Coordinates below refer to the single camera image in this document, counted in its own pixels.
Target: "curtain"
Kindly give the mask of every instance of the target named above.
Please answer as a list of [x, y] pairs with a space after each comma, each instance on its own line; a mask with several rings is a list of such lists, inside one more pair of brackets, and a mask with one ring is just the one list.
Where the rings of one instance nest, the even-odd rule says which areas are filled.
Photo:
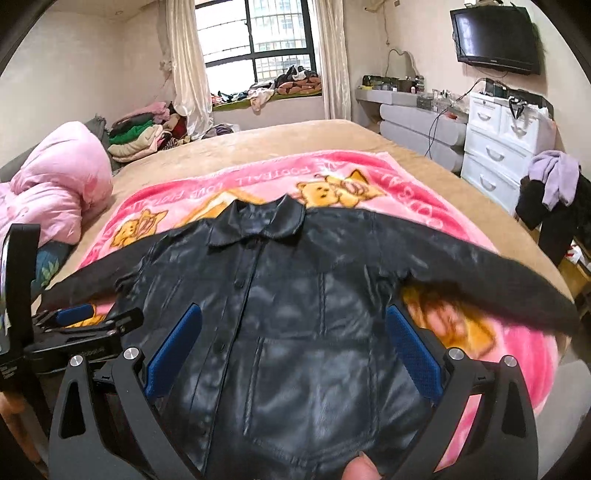
[[187, 117], [187, 132], [201, 138], [213, 126], [212, 96], [197, 36], [194, 0], [167, 0], [166, 25], [176, 95], [174, 109]]
[[343, 0], [313, 0], [319, 32], [317, 46], [324, 116], [351, 120], [351, 91], [345, 47]]

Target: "window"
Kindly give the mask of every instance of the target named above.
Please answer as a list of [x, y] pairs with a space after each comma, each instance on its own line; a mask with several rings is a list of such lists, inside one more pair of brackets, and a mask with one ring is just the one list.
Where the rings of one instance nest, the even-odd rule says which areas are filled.
[[214, 93], [316, 70], [307, 0], [196, 0], [197, 31]]

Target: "silver bolt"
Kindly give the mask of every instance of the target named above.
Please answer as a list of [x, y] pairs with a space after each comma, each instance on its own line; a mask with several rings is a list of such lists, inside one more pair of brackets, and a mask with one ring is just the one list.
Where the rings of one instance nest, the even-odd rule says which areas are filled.
[[464, 352], [462, 352], [459, 348], [451, 348], [449, 350], [449, 356], [454, 360], [461, 360], [464, 358]]
[[81, 355], [74, 355], [71, 359], [70, 359], [70, 365], [73, 367], [77, 367], [78, 365], [80, 365], [82, 363], [82, 356]]
[[505, 365], [508, 367], [516, 367], [517, 366], [517, 360], [515, 359], [514, 356], [511, 355], [507, 355], [503, 361], [505, 362]]
[[123, 356], [127, 360], [133, 360], [138, 355], [139, 355], [139, 350], [134, 346], [129, 347], [125, 352], [123, 352]]

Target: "television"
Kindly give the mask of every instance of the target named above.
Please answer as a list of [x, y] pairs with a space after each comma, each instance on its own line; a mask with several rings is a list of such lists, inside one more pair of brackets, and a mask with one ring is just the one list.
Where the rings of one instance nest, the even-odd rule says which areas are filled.
[[524, 75], [540, 74], [537, 34], [525, 8], [489, 5], [450, 13], [457, 61]]

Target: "gray pillow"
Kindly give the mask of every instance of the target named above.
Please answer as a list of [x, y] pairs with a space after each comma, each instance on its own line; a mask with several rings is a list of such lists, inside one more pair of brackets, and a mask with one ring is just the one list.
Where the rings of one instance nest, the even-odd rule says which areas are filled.
[[[100, 140], [100, 143], [103, 145], [103, 148], [107, 152], [109, 156], [109, 161], [111, 162], [111, 170], [116, 171], [119, 170], [122, 166], [115, 160], [107, 150], [109, 148], [109, 134], [105, 129], [107, 121], [102, 118], [101, 116], [96, 116], [92, 120], [89, 120], [85, 123], [86, 128]], [[17, 157], [14, 157], [10, 162], [0, 168], [0, 182], [11, 181], [12, 177], [21, 169], [22, 165], [27, 161], [27, 158], [31, 154], [37, 145], [34, 147], [29, 148], [27, 151], [24, 151]]]

